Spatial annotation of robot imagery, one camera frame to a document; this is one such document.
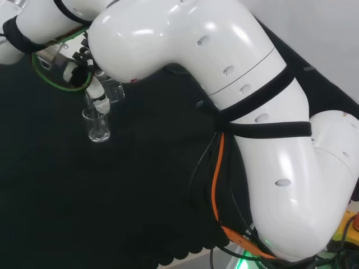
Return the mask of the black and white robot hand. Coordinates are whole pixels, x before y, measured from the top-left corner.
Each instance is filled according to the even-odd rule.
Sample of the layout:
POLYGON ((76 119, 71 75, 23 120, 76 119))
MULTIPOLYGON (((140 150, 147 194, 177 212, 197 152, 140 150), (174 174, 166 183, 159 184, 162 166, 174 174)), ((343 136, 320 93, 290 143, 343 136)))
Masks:
POLYGON ((98 65, 87 47, 81 47, 73 54, 74 61, 69 61, 63 73, 63 79, 68 82, 71 90, 85 91, 91 110, 106 115, 110 112, 110 100, 105 89, 95 73, 98 65))

